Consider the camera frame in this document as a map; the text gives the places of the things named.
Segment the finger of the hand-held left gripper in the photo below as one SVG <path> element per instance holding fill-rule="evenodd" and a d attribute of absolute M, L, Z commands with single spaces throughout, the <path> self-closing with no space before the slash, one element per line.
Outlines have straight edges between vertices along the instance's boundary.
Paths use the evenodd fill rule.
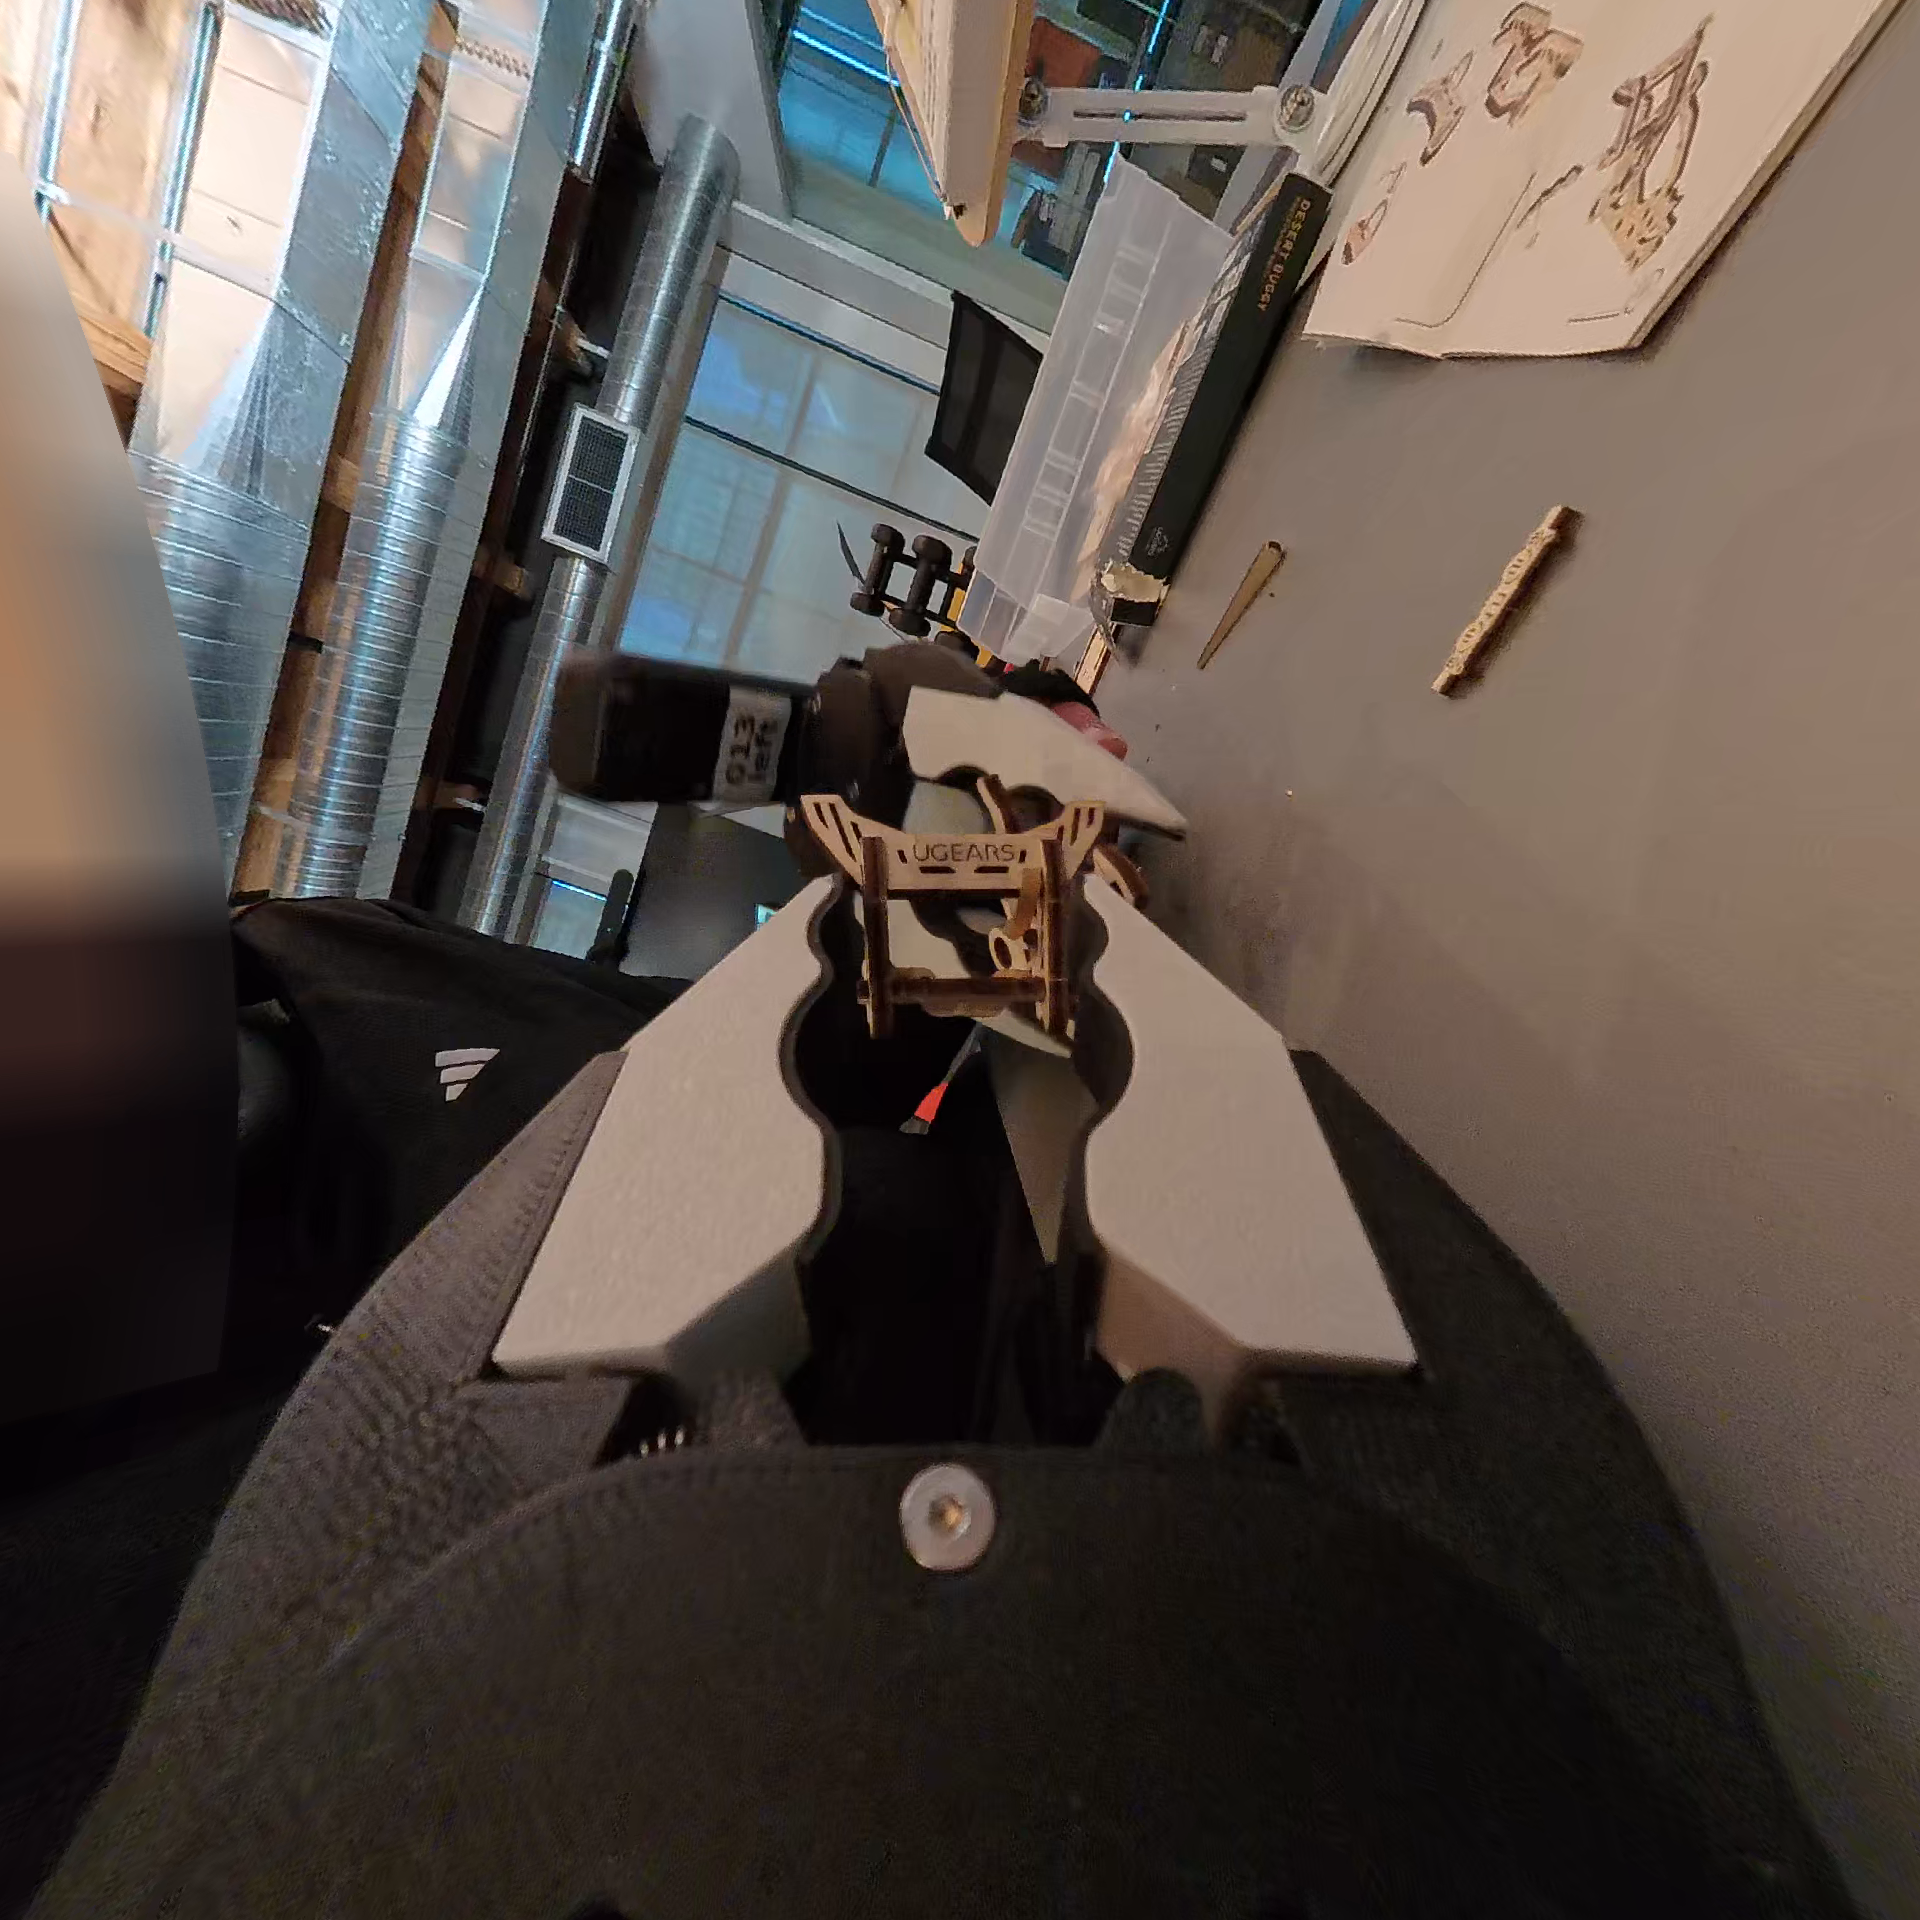
<path fill-rule="evenodd" d="M 1165 838 L 1189 832 L 1186 816 L 1132 762 L 1056 710 L 1016 693 L 977 697 L 913 687 L 904 708 L 904 750 L 921 781 L 994 776 L 1009 793 L 1101 804 L 1114 821 Z"/>
<path fill-rule="evenodd" d="M 934 976 L 984 978 L 993 972 L 993 959 L 988 936 L 937 900 L 898 900 L 897 966 Z M 979 1013 L 973 1020 L 988 1031 L 1042 1054 L 1073 1052 L 1073 1029 L 1062 1038 L 1053 1038 L 1040 1029 L 1032 1010 L 1000 1007 L 993 1015 Z"/>

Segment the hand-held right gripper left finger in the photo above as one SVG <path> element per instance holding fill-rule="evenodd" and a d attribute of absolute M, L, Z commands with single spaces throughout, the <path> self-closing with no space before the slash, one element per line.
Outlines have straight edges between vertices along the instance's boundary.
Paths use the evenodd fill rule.
<path fill-rule="evenodd" d="M 797 1076 L 842 880 L 812 880 L 619 1052 L 491 1362 L 504 1375 L 788 1375 L 838 1196 Z"/>

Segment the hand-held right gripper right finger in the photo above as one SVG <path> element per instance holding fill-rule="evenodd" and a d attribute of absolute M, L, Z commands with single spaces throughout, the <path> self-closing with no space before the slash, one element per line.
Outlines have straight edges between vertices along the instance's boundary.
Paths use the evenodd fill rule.
<path fill-rule="evenodd" d="M 1042 1326 L 1066 1375 L 1176 1374 L 1212 1433 L 1274 1375 L 1412 1378 L 1281 1031 L 1105 880 L 1073 933 L 1073 1041 L 1032 1056 Z"/>

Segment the wooden model assembly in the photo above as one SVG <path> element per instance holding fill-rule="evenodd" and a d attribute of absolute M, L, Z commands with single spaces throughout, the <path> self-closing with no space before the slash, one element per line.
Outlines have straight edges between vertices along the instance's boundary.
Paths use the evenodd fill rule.
<path fill-rule="evenodd" d="M 894 1036 L 901 1010 L 990 1023 L 1024 1022 L 1046 1041 L 1075 1036 L 1075 886 L 1092 876 L 1129 905 L 1146 903 L 1146 877 L 1120 850 L 1097 802 L 1073 802 L 1053 821 L 1017 830 L 1004 785 L 985 775 L 977 793 L 988 809 L 979 830 L 913 832 L 854 810 L 837 794 L 804 794 L 797 821 L 860 900 L 861 972 L 857 1002 L 870 1036 Z M 949 968 L 901 961 L 894 909 L 981 906 L 985 959 Z"/>

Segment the dark model kit box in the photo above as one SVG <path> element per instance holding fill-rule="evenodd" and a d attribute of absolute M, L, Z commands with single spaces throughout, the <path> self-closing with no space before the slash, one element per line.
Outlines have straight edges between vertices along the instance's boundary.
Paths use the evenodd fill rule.
<path fill-rule="evenodd" d="M 1302 289 L 1330 191 L 1285 151 L 1227 229 L 1208 292 L 1148 369 L 1100 476 L 1084 556 L 1089 605 L 1110 638 L 1157 624 Z"/>

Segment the white vent grille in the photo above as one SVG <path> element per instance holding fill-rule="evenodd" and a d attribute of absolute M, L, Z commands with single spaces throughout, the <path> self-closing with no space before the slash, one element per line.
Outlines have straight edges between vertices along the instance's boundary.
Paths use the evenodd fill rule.
<path fill-rule="evenodd" d="M 577 401 L 561 444 L 539 540 L 577 560 L 605 566 L 626 506 L 641 431 Z"/>

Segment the small wooden stick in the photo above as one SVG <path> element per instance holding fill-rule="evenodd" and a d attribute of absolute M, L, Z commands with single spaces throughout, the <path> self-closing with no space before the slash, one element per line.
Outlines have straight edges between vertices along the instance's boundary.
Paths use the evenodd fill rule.
<path fill-rule="evenodd" d="M 1288 548 L 1278 540 L 1266 540 L 1257 548 L 1254 558 L 1250 560 L 1249 569 L 1241 574 L 1238 585 L 1235 586 L 1227 605 L 1222 608 L 1220 617 L 1214 624 L 1208 641 L 1203 645 L 1201 656 L 1195 657 L 1195 671 L 1208 671 L 1218 650 L 1225 646 L 1230 636 L 1250 612 L 1250 608 L 1260 600 L 1260 596 L 1269 589 L 1276 574 L 1288 560 Z"/>

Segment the clear plastic container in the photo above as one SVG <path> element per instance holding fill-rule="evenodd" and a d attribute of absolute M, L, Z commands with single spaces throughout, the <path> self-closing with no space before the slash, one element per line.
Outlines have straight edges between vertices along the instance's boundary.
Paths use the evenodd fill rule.
<path fill-rule="evenodd" d="M 1230 252 L 1230 229 L 1114 165 L 977 543 L 979 648 L 1019 665 L 1089 633 L 1100 546 Z"/>

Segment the black monitor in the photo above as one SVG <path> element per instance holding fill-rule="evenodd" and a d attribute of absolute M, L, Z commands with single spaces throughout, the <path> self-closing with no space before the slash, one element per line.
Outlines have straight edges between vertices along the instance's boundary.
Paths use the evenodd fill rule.
<path fill-rule="evenodd" d="M 1000 490 L 1040 368 L 1042 348 L 985 304 L 950 292 L 944 381 L 924 449 L 985 503 Z"/>

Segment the flat wooden label piece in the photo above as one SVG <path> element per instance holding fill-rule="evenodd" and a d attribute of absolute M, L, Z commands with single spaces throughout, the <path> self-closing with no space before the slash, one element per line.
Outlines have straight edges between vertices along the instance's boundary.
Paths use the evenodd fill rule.
<path fill-rule="evenodd" d="M 1558 503 L 1526 533 L 1521 548 L 1502 564 L 1472 618 L 1457 636 L 1432 681 L 1436 697 L 1453 698 L 1482 677 L 1542 566 L 1571 543 L 1579 520 L 1581 511 L 1577 506 Z"/>

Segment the printed instruction sheet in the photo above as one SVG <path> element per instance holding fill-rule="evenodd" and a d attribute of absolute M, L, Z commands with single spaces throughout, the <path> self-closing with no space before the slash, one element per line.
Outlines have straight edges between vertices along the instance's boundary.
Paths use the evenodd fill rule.
<path fill-rule="evenodd" d="M 1428 4 L 1337 178 L 1305 330 L 1436 359 L 1641 345 L 1896 12 Z"/>

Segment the silver round ventilation duct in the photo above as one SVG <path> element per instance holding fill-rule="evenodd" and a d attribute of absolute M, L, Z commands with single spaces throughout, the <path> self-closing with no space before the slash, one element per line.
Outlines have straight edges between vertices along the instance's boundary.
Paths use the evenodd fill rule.
<path fill-rule="evenodd" d="M 515 936 L 526 922 L 550 790 L 546 740 L 561 666 L 578 648 L 605 650 L 618 641 L 618 599 L 634 586 L 641 504 L 670 434 L 670 393 L 700 357 L 713 256 L 736 178 L 734 141 L 700 114 L 685 114 L 590 404 L 641 431 L 626 506 L 605 566 L 557 551 L 548 569 L 465 886 L 462 922 L 469 927 Z"/>

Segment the foil insulated duct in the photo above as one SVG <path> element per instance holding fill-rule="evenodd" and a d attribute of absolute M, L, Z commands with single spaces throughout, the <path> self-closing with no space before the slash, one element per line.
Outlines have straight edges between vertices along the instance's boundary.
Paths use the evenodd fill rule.
<path fill-rule="evenodd" d="M 235 876 L 285 641 L 424 70 L 442 85 L 401 239 L 397 322 L 374 349 L 352 460 L 345 586 L 453 582 L 533 313 L 597 4 L 225 4 L 171 234 L 149 388 L 144 496 L 198 714 L 225 877 Z"/>

